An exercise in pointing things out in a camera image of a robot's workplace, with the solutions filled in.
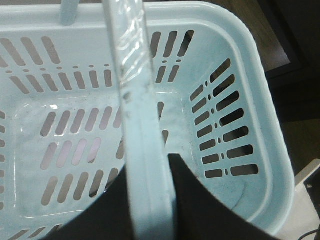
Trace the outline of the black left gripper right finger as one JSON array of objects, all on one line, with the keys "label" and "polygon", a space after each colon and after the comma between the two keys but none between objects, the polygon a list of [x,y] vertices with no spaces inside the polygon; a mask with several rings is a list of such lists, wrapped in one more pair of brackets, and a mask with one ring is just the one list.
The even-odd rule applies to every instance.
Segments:
[{"label": "black left gripper right finger", "polygon": [[215,198],[183,158],[168,154],[177,206],[177,240],[275,240]]}]

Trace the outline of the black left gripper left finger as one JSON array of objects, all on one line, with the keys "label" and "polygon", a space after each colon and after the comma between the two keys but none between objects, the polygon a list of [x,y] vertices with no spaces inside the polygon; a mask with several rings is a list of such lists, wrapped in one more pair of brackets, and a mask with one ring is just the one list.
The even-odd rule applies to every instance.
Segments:
[{"label": "black left gripper left finger", "polygon": [[48,238],[50,240],[134,240],[126,168],[87,210]]}]

